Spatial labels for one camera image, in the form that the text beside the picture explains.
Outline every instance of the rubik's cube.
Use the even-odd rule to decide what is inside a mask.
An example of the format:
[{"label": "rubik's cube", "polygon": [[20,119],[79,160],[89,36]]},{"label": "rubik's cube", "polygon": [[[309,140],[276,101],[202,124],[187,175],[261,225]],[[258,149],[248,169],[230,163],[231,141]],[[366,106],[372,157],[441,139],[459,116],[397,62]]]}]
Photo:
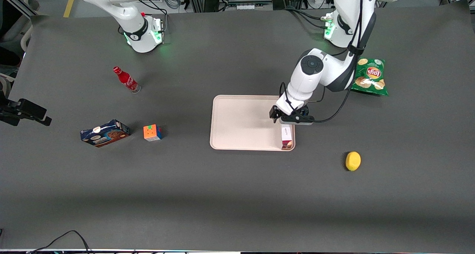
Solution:
[{"label": "rubik's cube", "polygon": [[161,140],[161,128],[157,125],[152,124],[144,126],[144,139],[151,142]]}]

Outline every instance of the yellow floor line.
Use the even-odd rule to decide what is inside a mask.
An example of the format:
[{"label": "yellow floor line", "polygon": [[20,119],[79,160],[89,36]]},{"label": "yellow floor line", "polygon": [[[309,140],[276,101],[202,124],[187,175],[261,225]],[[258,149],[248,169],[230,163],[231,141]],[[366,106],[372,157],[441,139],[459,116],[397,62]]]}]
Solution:
[{"label": "yellow floor line", "polygon": [[74,0],[68,0],[68,4],[66,4],[66,9],[64,10],[63,17],[69,17],[69,14],[71,13],[71,8],[73,8],[73,3]]}]

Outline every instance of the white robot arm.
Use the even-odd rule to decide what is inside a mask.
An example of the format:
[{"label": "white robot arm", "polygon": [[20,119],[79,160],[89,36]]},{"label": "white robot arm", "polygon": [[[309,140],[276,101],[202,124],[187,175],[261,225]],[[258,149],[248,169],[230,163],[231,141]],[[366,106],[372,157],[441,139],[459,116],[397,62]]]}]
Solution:
[{"label": "white robot arm", "polygon": [[138,0],[84,0],[112,15],[124,30],[127,43],[139,53],[152,51],[163,42],[160,19],[140,13],[132,4]]},{"label": "white robot arm", "polygon": [[[308,114],[306,104],[318,84],[333,92],[351,88],[356,62],[363,53],[376,22],[375,2],[376,0],[335,0],[336,10],[333,14],[338,15],[338,23],[332,26],[332,37],[340,43],[346,42],[346,58],[341,61],[319,49],[304,52],[285,92],[270,111],[270,117],[274,121],[280,119],[281,123],[311,125],[315,121],[311,116],[305,117]],[[345,29],[356,32],[340,32]]]}]

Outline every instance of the red soda bottle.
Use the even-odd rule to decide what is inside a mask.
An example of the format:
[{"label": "red soda bottle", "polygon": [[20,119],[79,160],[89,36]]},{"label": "red soda bottle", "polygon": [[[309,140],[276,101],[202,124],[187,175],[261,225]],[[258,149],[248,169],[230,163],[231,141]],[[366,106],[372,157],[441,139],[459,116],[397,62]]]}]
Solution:
[{"label": "red soda bottle", "polygon": [[114,68],[114,73],[117,74],[119,80],[124,84],[132,93],[138,93],[141,90],[140,85],[133,79],[129,73],[122,71],[118,66]]}]

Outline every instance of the lay's chip bag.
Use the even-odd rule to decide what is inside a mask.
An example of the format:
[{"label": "lay's chip bag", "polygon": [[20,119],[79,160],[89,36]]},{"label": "lay's chip bag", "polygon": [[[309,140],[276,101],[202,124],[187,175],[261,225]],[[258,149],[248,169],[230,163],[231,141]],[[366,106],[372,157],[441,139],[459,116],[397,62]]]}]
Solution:
[{"label": "lay's chip bag", "polygon": [[387,96],[383,78],[384,60],[361,58],[355,72],[352,90]]}]

